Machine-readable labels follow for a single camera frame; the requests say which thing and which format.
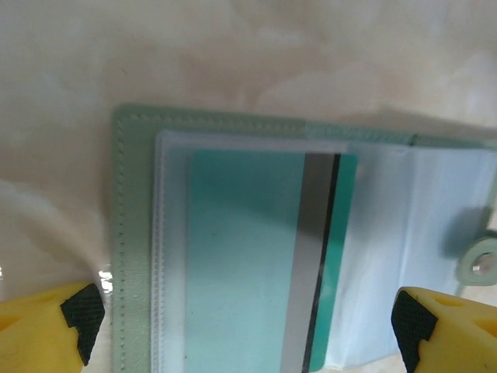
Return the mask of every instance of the black rubber pad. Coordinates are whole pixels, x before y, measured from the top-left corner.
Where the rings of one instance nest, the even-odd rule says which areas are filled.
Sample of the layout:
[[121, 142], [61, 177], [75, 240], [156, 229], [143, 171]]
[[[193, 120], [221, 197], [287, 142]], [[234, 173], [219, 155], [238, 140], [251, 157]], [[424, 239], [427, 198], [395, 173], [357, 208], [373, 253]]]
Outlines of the black rubber pad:
[[437, 321], [434, 314], [406, 291], [398, 294], [391, 314], [391, 325], [408, 373], [413, 373], [418, 366], [419, 342], [429, 340]]
[[99, 289], [90, 284], [61, 305], [70, 328], [78, 331], [78, 351], [84, 365], [88, 365], [105, 310]]

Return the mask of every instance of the mint green card holder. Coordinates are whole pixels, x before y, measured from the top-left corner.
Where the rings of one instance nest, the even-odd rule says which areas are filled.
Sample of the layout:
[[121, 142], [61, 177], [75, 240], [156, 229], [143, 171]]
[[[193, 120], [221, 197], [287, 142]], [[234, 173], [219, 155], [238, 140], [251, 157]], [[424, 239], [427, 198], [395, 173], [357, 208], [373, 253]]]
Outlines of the mint green card holder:
[[[122, 106], [113, 116], [113, 370], [116, 373], [150, 372], [152, 369], [151, 268], [158, 265], [151, 254], [154, 160], [156, 138], [163, 131], [286, 138], [295, 141], [355, 141], [407, 147], [484, 147], [477, 141], [290, 118]], [[355, 168], [352, 159], [347, 162], [350, 164], [344, 168]], [[341, 199], [345, 203], [339, 203], [334, 208], [348, 216], [349, 204], [346, 202], [352, 198], [353, 178], [343, 176], [338, 188], [341, 189], [337, 193], [346, 196]], [[330, 254], [325, 259], [323, 281], [333, 293], [339, 276], [346, 222], [342, 226], [332, 224], [331, 230], [338, 240], [328, 243]], [[325, 363], [333, 301], [334, 295], [321, 298], [316, 310], [311, 356], [308, 357], [310, 371], [317, 371]]]

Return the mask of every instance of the beige table surface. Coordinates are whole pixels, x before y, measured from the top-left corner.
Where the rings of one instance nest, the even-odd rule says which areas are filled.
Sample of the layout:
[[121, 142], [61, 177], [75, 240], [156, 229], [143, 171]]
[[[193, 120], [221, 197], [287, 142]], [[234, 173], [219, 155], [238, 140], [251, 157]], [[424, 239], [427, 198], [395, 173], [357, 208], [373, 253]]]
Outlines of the beige table surface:
[[[495, 129], [496, 14], [494, 0], [2, 0], [3, 297], [109, 277], [115, 105], [405, 127], [393, 108], [449, 121], [413, 122], [428, 131]], [[110, 372], [110, 344], [106, 319], [85, 373]], [[355, 370], [380, 371], [403, 367]]]

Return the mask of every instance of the black stripe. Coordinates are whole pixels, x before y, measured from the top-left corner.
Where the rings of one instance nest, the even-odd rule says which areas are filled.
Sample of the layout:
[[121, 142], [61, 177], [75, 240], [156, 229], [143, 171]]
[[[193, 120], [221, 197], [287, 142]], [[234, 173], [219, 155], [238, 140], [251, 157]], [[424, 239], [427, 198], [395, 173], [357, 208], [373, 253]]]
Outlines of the black stripe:
[[314, 294], [314, 303], [312, 305], [311, 321], [309, 322], [308, 340], [305, 347], [302, 373], [308, 373], [309, 365], [311, 364], [312, 344], [314, 342], [316, 319], [318, 316], [319, 297], [321, 294], [323, 271], [325, 269], [326, 248], [328, 247], [329, 230], [331, 228], [331, 223], [332, 223], [333, 203], [335, 201], [336, 185], [338, 183], [338, 178], [339, 178], [339, 164], [340, 164], [340, 155], [336, 155], [335, 161], [333, 162], [332, 179], [329, 185], [328, 208], [326, 212], [325, 231], [323, 235], [323, 240], [322, 240], [323, 243], [321, 248], [321, 264], [319, 266], [318, 281], [316, 284], [316, 289]]

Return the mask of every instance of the gray stripe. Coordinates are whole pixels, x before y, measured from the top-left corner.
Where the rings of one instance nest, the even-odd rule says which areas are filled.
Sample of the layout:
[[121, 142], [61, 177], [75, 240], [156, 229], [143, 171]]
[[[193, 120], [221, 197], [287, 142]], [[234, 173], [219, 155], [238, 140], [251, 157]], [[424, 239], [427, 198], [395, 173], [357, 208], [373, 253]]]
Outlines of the gray stripe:
[[301, 373], [321, 264], [335, 156], [307, 154], [280, 373]]

